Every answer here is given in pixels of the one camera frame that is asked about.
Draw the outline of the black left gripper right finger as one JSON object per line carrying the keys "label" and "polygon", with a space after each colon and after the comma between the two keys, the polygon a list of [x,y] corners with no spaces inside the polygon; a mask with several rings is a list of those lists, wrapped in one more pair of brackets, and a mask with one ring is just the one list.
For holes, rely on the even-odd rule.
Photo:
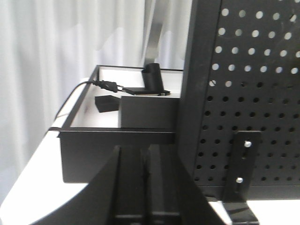
{"label": "black left gripper right finger", "polygon": [[145,158],[148,225],[222,225],[174,146],[151,145]]}

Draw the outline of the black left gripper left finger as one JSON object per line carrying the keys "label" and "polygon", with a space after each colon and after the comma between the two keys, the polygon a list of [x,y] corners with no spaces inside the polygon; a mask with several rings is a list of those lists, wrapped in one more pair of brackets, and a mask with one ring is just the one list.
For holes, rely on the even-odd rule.
{"label": "black left gripper left finger", "polygon": [[36,225],[145,225],[143,160],[140,148],[117,146],[112,156],[67,203]]}

